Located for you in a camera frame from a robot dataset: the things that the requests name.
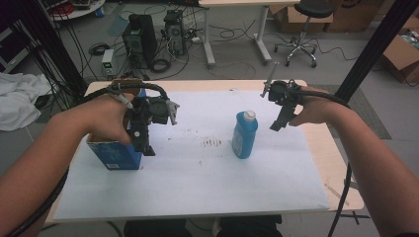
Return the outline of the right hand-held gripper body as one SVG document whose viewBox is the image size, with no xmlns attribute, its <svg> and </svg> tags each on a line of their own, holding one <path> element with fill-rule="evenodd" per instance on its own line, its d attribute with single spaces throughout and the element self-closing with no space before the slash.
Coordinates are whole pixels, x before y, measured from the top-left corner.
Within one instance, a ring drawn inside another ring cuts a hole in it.
<svg viewBox="0 0 419 237">
<path fill-rule="evenodd" d="M 275 102 L 280 106 L 283 106 L 287 102 L 298 105 L 301 102 L 301 97 L 296 94 L 300 89 L 296 82 L 294 80 L 290 80 L 289 82 L 281 80 L 274 81 L 274 75 L 279 65 L 279 62 L 274 63 L 268 79 L 264 82 L 263 91 L 260 96 L 262 98 L 268 96 L 270 102 Z"/>
</svg>

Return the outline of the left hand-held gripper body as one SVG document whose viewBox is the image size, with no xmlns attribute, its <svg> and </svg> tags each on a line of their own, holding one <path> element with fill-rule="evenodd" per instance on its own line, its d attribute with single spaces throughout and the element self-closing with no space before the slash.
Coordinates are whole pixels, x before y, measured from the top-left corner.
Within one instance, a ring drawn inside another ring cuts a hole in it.
<svg viewBox="0 0 419 237">
<path fill-rule="evenodd" d="M 159 85 L 142 80 L 114 80 L 111 94 L 128 108 L 127 129 L 152 123 L 175 125 L 179 105 Z"/>
</svg>

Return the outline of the blue cardboard box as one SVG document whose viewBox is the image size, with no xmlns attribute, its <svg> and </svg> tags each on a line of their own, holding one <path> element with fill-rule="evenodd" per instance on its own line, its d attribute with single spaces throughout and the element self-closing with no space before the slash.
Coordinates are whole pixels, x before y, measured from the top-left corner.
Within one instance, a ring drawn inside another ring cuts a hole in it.
<svg viewBox="0 0 419 237">
<path fill-rule="evenodd" d="M 93 133 L 87 136 L 86 143 L 108 170 L 139 169 L 142 153 L 136 152 L 132 144 L 123 145 Z"/>
</svg>

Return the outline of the blue bottle with white cap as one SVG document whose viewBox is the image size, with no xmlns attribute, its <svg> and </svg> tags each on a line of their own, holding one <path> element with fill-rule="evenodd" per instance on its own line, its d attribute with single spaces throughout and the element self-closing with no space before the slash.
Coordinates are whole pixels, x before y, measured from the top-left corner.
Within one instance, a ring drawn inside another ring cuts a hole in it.
<svg viewBox="0 0 419 237">
<path fill-rule="evenodd" d="M 250 156 L 257 129 L 258 121 L 255 112 L 244 111 L 236 115 L 231 147 L 238 158 L 246 159 Z"/>
</svg>

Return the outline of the person's right hand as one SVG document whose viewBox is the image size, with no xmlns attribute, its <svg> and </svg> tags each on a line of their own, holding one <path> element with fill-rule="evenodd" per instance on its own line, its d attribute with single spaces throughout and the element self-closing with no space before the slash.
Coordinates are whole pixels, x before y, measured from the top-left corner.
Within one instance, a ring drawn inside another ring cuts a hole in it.
<svg viewBox="0 0 419 237">
<path fill-rule="evenodd" d="M 340 109 L 344 109 L 344 106 L 328 99 L 303 96 L 302 111 L 289 122 L 289 125 L 330 122 Z"/>
</svg>

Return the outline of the person's left hand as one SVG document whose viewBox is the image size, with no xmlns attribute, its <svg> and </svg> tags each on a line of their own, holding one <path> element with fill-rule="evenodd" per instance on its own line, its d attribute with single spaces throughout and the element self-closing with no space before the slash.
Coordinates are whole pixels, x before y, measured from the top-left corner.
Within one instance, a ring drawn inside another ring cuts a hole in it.
<svg viewBox="0 0 419 237">
<path fill-rule="evenodd" d="M 122 144 L 130 144 L 130 137 L 123 124 L 126 111 L 127 106 L 111 96 L 100 96 L 75 108 L 83 134 L 92 133 Z"/>
</svg>

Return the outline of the white bench power supply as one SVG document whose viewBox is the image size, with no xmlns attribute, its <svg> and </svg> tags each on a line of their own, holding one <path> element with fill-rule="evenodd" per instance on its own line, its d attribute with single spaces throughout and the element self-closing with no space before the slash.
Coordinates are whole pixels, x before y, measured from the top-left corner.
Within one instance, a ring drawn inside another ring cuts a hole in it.
<svg viewBox="0 0 419 237">
<path fill-rule="evenodd" d="M 114 61 L 114 51 L 112 49 L 106 49 L 102 57 L 102 65 L 105 70 L 105 73 L 108 76 L 114 75 L 113 61 Z"/>
</svg>

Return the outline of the large black computer tower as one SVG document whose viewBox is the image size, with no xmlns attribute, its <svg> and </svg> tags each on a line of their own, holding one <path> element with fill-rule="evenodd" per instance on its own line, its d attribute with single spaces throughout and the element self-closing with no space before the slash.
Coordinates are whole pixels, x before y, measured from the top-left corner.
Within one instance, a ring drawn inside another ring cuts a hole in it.
<svg viewBox="0 0 419 237">
<path fill-rule="evenodd" d="M 157 50 L 154 24 L 150 15 L 130 14 L 123 32 L 129 63 L 135 69 L 148 69 Z"/>
</svg>

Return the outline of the flat brown cardboard box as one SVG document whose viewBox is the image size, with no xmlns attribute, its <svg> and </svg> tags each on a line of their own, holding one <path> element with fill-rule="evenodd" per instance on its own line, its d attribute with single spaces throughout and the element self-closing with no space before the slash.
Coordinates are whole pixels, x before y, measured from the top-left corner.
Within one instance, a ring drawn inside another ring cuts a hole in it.
<svg viewBox="0 0 419 237">
<path fill-rule="evenodd" d="M 281 33 L 299 33 L 302 31 L 307 16 L 298 12 L 292 6 L 273 5 L 269 7 L 275 24 Z M 326 18 L 311 18 L 307 30 L 312 33 L 322 32 L 326 24 L 333 22 L 333 15 Z"/>
</svg>

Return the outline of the grey floor mat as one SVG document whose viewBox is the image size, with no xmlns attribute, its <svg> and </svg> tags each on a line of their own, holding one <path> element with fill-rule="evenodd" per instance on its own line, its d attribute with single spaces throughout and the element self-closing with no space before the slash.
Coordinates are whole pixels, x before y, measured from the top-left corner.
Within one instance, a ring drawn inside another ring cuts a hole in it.
<svg viewBox="0 0 419 237">
<path fill-rule="evenodd" d="M 322 89 L 325 91 L 334 94 L 338 91 L 340 85 L 316 85 L 312 84 L 312 87 Z M 368 101 L 364 92 L 361 88 L 358 88 L 354 95 L 351 97 L 349 106 L 353 109 L 361 119 L 370 127 L 370 129 L 380 138 L 380 139 L 392 139 L 387 129 L 381 122 L 376 111 Z M 331 132 L 334 138 L 339 138 L 337 131 L 331 126 L 327 125 L 329 131 Z"/>
</svg>

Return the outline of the white-legged desk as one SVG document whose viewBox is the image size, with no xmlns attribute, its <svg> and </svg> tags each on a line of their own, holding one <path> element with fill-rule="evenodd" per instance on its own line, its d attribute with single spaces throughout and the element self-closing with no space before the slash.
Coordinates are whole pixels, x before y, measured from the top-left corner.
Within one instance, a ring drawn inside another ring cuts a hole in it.
<svg viewBox="0 0 419 237">
<path fill-rule="evenodd" d="M 272 57 L 263 42 L 263 33 L 265 32 L 266 20 L 271 5 L 285 5 L 299 3 L 300 0 L 199 0 L 200 6 L 205 9 L 205 26 L 203 46 L 207 57 L 209 67 L 215 66 L 215 59 L 210 44 L 210 9 L 213 7 L 225 6 L 260 6 L 261 15 L 259 21 L 258 33 L 253 36 L 253 41 L 256 43 L 262 55 L 262 62 L 267 65 L 272 61 Z"/>
</svg>

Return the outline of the tall brown cardboard box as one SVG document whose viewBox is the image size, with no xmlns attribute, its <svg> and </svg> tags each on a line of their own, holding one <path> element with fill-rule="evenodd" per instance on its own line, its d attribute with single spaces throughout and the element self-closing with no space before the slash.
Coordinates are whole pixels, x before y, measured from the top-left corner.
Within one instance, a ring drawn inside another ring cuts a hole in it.
<svg viewBox="0 0 419 237">
<path fill-rule="evenodd" d="M 363 32 L 384 0 L 328 0 L 334 8 L 333 21 L 324 27 L 328 33 Z"/>
</svg>

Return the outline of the open brown cardboard box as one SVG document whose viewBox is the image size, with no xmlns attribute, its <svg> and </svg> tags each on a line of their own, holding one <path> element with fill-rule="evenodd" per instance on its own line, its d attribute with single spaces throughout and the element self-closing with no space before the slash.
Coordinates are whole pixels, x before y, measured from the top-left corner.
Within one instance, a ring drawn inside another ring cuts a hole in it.
<svg viewBox="0 0 419 237">
<path fill-rule="evenodd" d="M 419 17 L 407 20 L 383 56 L 399 82 L 419 83 Z"/>
</svg>

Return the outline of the round white table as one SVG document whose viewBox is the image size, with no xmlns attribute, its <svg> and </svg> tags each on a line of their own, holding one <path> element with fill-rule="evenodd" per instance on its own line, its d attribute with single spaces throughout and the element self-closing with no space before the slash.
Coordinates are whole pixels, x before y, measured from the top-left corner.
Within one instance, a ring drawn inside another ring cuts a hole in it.
<svg viewBox="0 0 419 237">
<path fill-rule="evenodd" d="M 106 0 L 89 0 L 89 2 L 90 5 L 87 8 L 73 6 L 69 12 L 65 10 L 67 5 L 61 4 L 51 10 L 50 17 L 54 21 L 65 21 L 83 17 L 92 13 L 95 13 L 97 17 L 103 17 L 105 15 L 103 7 Z"/>
</svg>

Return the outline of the white cloth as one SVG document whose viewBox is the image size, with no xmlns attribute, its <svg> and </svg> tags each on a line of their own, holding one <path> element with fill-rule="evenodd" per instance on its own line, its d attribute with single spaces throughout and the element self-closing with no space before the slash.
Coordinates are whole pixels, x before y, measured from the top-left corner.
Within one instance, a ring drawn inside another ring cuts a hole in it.
<svg viewBox="0 0 419 237">
<path fill-rule="evenodd" d="M 41 115 L 36 100 L 50 92 L 43 74 L 0 72 L 0 130 L 13 131 L 34 122 Z"/>
</svg>

